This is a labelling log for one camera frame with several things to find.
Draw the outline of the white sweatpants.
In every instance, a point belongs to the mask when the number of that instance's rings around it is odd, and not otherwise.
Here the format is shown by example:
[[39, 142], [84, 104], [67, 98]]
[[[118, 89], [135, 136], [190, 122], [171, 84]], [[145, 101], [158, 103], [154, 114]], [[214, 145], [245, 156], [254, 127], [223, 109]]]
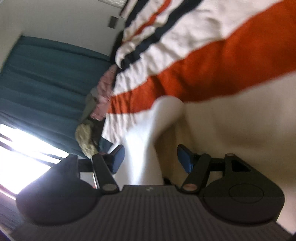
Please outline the white sweatpants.
[[181, 185], [187, 175], [178, 144], [216, 158], [236, 154], [281, 187], [285, 205], [278, 222], [295, 232], [295, 73], [200, 103], [162, 97], [123, 144], [119, 186], [159, 185], [162, 177]]

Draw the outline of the yellow-green knit garment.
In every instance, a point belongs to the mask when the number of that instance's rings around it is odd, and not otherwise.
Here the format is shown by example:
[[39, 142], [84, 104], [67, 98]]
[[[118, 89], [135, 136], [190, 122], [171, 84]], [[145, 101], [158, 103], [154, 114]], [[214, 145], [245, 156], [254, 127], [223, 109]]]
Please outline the yellow-green knit garment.
[[82, 153], [88, 158], [98, 154], [97, 147], [92, 140], [92, 128], [93, 124], [90, 121], [85, 121], [79, 124], [75, 130], [75, 139]]

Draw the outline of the pink garment on pile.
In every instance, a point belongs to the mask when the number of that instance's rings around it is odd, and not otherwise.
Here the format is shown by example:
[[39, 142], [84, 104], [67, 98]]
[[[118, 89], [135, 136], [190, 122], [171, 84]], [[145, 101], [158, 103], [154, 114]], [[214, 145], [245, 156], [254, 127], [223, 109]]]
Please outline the pink garment on pile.
[[111, 65], [98, 82], [96, 106], [90, 114], [90, 117], [95, 120], [101, 121], [106, 117], [117, 70], [116, 64]]

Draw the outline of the window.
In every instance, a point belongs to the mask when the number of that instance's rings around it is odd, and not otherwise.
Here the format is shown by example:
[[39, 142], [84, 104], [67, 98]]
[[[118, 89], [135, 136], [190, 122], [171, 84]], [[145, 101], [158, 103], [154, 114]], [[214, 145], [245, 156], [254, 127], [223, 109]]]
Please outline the window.
[[17, 128], [1, 124], [1, 193], [15, 199], [68, 153]]

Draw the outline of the teal right curtain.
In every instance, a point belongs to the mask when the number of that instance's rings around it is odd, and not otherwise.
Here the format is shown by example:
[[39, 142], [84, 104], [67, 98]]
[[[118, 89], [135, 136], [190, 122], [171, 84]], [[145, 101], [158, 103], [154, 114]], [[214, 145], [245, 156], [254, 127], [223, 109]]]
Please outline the teal right curtain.
[[86, 96], [109, 67], [99, 52], [20, 37], [1, 70], [1, 123], [82, 155], [75, 130]]

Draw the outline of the striped bed blanket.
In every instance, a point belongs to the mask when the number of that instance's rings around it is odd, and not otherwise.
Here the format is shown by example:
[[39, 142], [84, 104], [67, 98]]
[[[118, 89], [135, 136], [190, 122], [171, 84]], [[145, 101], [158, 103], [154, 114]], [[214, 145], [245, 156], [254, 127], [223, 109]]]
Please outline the striped bed blanket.
[[200, 102], [295, 71], [295, 1], [138, 1], [126, 16], [102, 135], [112, 143], [170, 95]]

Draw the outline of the dark wall socket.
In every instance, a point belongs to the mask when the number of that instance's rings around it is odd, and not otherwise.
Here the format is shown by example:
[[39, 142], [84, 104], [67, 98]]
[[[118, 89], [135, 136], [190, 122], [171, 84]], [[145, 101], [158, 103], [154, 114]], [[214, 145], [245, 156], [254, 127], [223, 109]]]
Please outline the dark wall socket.
[[118, 18], [115, 17], [115, 16], [111, 16], [109, 18], [108, 27], [112, 28], [112, 29], [115, 29], [117, 22], [118, 22]]

